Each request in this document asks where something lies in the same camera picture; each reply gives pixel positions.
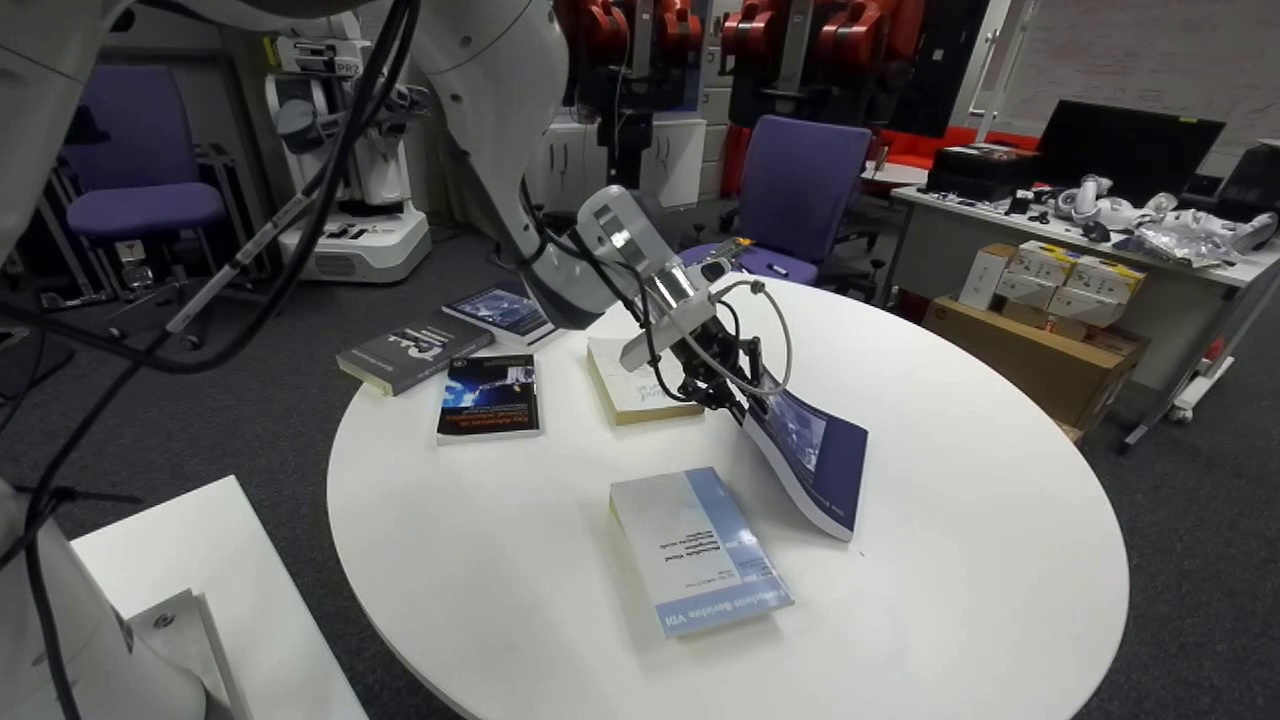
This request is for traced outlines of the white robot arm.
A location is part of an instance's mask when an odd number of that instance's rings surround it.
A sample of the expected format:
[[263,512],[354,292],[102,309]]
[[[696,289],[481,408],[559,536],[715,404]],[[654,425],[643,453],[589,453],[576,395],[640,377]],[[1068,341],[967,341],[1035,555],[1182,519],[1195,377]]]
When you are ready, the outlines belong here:
[[[0,263],[27,232],[103,35],[134,5],[146,0],[0,0]],[[357,107],[342,118],[319,185],[298,197],[300,208],[336,203],[336,166],[404,64],[422,66],[443,101],[443,129],[466,148],[535,292],[589,320],[623,303],[640,336],[620,360],[636,368],[678,352],[690,377],[683,400],[705,408],[742,412],[749,395],[767,400],[787,383],[749,354],[744,341],[711,343],[715,295],[682,263],[630,188],[593,192],[569,244],[527,217],[520,175],[569,78],[554,0],[391,0],[357,78]]]

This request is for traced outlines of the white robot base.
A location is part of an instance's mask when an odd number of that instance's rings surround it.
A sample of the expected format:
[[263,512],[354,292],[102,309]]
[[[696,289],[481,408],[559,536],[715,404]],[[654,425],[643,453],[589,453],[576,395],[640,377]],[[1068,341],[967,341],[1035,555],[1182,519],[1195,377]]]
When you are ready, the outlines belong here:
[[[289,32],[275,35],[275,66],[263,78],[275,138],[292,185],[306,188],[342,136],[365,66],[365,39]],[[360,130],[342,166],[336,208],[325,218],[306,281],[311,285],[402,285],[428,256],[428,217],[407,179],[407,117],[417,105],[391,93]]]

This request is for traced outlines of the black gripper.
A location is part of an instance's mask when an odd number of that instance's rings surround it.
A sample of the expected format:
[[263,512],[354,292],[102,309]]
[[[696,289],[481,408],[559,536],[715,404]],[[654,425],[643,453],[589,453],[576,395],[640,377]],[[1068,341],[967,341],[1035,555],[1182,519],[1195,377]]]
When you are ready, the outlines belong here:
[[693,333],[674,343],[674,354],[683,373],[682,395],[700,408],[724,412],[767,412],[787,383],[777,377],[760,377],[760,343],[730,333]]

